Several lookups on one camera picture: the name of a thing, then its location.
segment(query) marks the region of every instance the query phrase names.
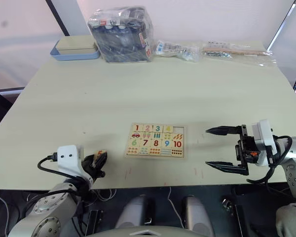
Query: white wall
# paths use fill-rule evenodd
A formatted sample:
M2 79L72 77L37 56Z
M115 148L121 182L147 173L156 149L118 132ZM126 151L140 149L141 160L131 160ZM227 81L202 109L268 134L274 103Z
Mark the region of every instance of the white wall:
M278 66L291 85L296 81L296 7L275 41L271 50Z
M98 8L143 5L155 38L164 40L273 39L293 0L77 0L85 21Z
M26 86L62 36L44 0L0 0L0 89Z

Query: cardboard lid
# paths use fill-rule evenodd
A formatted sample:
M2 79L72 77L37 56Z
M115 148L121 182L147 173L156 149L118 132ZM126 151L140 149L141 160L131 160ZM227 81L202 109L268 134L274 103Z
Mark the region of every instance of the cardboard lid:
M56 45L57 50L95 48L95 39L88 36L65 36Z

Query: blue tray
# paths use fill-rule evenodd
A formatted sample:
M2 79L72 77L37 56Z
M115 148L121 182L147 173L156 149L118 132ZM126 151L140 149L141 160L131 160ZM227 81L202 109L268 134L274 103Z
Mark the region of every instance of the blue tray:
M68 60L83 60L83 59L96 59L100 57L99 49L94 53L81 53L81 54L60 54L56 49L55 44L53 49L50 51L50 55L56 58L58 61L68 61Z

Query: wooden puzzle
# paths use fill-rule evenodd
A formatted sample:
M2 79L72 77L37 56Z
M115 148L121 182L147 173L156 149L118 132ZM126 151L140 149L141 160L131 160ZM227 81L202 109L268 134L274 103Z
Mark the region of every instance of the wooden puzzle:
M139 158L184 158L185 127L133 123L125 155Z

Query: wrapped package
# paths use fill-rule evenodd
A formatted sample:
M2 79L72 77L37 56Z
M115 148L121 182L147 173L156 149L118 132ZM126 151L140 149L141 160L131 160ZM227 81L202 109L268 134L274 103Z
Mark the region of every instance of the wrapped package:
M199 47L196 45L182 45L179 43L159 40L155 50L156 55L181 58L186 61L198 62L200 58Z
M238 45L223 41L208 41L202 52L206 57L215 57L262 67L276 66L271 51L259 50L248 45Z
M151 61L153 27L143 6L97 10L88 26L107 62Z

